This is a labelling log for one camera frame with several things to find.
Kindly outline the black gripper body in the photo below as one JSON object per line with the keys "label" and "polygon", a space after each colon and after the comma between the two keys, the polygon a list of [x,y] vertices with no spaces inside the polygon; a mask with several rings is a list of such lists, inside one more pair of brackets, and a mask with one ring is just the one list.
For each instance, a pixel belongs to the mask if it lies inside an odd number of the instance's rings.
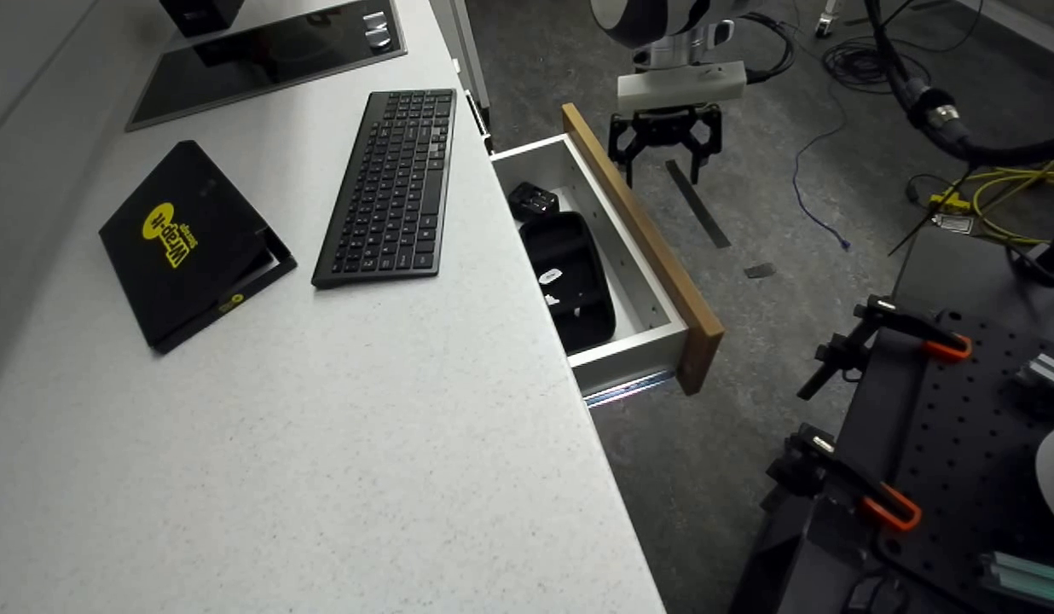
{"label": "black gripper body", "polygon": [[612,116],[612,154],[643,154],[644,148],[677,142],[683,142],[690,154],[719,154],[723,113],[718,106],[673,106]]}

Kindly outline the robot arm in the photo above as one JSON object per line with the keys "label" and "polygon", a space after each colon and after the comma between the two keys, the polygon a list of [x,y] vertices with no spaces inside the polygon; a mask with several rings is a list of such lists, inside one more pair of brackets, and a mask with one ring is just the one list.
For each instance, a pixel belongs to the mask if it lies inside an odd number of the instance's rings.
{"label": "robot arm", "polygon": [[590,0],[594,24],[633,52],[615,81],[607,154],[631,171],[648,148],[685,148],[690,179],[723,149],[719,106],[747,87],[745,62],[723,62],[736,0]]}

